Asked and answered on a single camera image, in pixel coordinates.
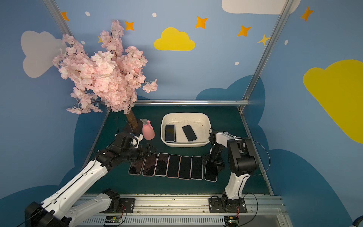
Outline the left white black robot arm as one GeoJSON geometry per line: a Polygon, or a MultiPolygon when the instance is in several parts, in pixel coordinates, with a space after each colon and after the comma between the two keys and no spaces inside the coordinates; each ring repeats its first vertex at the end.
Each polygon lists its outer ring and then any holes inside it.
{"type": "Polygon", "coordinates": [[[75,227],[104,211],[120,211],[120,195],[106,189],[96,198],[75,206],[75,202],[100,178],[119,164],[143,160],[156,153],[149,143],[141,145],[143,135],[118,133],[114,141],[97,152],[95,158],[60,190],[41,203],[32,202],[25,209],[27,227],[75,227]]]}

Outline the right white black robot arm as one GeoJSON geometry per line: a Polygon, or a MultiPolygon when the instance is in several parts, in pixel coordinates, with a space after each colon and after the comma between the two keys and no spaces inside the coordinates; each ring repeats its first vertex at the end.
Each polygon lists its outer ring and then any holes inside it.
{"type": "Polygon", "coordinates": [[[220,168],[224,168],[221,158],[223,149],[227,149],[230,179],[224,189],[221,204],[225,211],[230,211],[242,204],[242,192],[253,172],[258,168],[256,151],[252,139],[243,139],[227,132],[212,132],[209,135],[212,148],[205,160],[204,178],[209,182],[217,181],[220,168]]]}

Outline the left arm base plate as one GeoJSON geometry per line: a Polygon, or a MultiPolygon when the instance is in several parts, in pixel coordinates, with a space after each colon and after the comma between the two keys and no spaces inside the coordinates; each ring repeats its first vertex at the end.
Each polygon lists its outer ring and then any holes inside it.
{"type": "Polygon", "coordinates": [[[135,201],[135,198],[112,199],[110,207],[101,213],[133,213],[135,201]]]}

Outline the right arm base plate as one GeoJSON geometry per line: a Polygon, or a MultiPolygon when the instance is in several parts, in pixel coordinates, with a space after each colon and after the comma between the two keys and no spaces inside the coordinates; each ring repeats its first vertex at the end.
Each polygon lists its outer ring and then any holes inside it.
{"type": "Polygon", "coordinates": [[[210,213],[247,213],[246,203],[243,198],[236,200],[212,196],[208,199],[210,213]]]}

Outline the white plastic storage box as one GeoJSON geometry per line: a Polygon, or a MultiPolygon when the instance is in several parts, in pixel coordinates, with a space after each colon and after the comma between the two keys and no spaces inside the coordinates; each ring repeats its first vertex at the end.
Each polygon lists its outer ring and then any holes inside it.
{"type": "Polygon", "coordinates": [[[161,123],[161,140],[169,147],[203,147],[209,143],[209,131],[211,123],[207,115],[203,113],[169,113],[161,123]],[[176,142],[165,140],[165,126],[175,126],[176,142]],[[188,141],[182,127],[190,125],[197,136],[195,141],[188,141]]]}

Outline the white case phone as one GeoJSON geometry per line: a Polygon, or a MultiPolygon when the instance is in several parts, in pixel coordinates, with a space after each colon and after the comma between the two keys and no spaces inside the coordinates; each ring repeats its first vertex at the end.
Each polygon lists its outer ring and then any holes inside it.
{"type": "Polygon", "coordinates": [[[165,177],[167,175],[170,155],[168,153],[159,153],[155,169],[155,176],[165,177]]]}

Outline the pink case phone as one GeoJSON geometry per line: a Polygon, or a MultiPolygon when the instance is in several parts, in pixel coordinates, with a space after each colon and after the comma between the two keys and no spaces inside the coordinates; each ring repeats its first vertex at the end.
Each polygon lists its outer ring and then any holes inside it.
{"type": "Polygon", "coordinates": [[[180,168],[180,155],[170,155],[166,176],[168,178],[178,178],[180,168]]]}
{"type": "Polygon", "coordinates": [[[191,178],[191,165],[192,158],[188,156],[181,156],[179,167],[179,179],[190,180],[191,178]]]}

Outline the pink back phone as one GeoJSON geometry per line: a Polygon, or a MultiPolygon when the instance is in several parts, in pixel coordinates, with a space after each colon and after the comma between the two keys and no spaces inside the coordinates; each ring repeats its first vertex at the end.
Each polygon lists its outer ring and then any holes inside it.
{"type": "Polygon", "coordinates": [[[144,159],[133,161],[128,171],[129,175],[139,176],[143,171],[144,163],[145,163],[144,159]]]}

